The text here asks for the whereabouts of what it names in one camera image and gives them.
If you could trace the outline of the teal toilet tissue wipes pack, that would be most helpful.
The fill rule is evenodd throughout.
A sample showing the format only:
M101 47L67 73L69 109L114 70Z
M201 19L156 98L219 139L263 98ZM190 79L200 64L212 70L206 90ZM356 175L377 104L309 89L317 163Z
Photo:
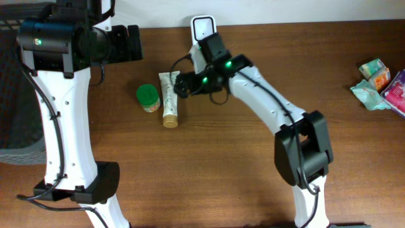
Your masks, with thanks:
M390 109L390 106L382 99L378 91L365 79L351 87L350 90L369 111Z

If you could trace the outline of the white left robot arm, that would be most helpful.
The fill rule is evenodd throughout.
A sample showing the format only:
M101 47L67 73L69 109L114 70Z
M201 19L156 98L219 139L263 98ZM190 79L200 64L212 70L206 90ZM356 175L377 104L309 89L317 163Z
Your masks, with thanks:
M46 173L31 196L49 209L70 199L94 227L129 227L116 192L120 167L94 159L88 91L93 66L141 60L139 29L114 26L114 1L56 1L26 19L17 33L18 62L35 89L46 145Z

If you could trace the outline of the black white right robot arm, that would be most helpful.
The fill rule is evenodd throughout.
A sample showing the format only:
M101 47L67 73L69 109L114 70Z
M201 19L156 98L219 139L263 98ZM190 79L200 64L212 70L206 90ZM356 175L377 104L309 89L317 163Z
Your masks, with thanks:
M187 98L226 90L247 105L275 137L274 162L292 187L296 227L330 227L324 188L333 152L324 115L284 98L250 59L232 56L217 33L194 43L184 58L194 71L177 76L174 91Z

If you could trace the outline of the teal tissue packet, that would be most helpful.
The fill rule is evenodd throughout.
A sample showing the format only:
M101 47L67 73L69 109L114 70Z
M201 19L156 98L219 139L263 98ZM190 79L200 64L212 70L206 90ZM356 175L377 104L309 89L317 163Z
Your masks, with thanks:
M359 67L359 71L362 73L366 80L370 79L379 70L385 68L384 63L380 58L369 61Z

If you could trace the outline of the red purple tissue pack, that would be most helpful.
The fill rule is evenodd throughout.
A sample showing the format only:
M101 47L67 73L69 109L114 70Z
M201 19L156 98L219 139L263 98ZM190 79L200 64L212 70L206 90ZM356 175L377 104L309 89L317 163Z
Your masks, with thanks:
M394 112L404 118L404 70L397 73L381 96Z

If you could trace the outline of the green lid jar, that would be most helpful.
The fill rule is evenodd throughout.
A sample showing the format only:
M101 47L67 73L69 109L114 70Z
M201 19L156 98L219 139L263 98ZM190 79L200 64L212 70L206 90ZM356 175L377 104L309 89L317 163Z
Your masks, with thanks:
M157 111L161 101L157 89L151 84L140 86L136 92L136 97L142 109L148 113Z

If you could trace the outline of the orange tissue packet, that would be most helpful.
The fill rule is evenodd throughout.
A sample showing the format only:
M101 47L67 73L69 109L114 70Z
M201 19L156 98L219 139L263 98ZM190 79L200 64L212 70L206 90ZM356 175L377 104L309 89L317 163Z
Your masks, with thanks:
M381 91L391 81L389 68L382 68L374 73L368 80L370 85L376 90Z

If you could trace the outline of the white tube gold cap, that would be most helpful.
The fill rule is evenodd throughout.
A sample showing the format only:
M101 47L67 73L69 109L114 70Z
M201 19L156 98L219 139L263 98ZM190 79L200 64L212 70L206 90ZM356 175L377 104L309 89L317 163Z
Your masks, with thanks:
M163 126L166 128L178 126L178 96L174 92L173 85L179 74L179 71L159 73L163 100Z

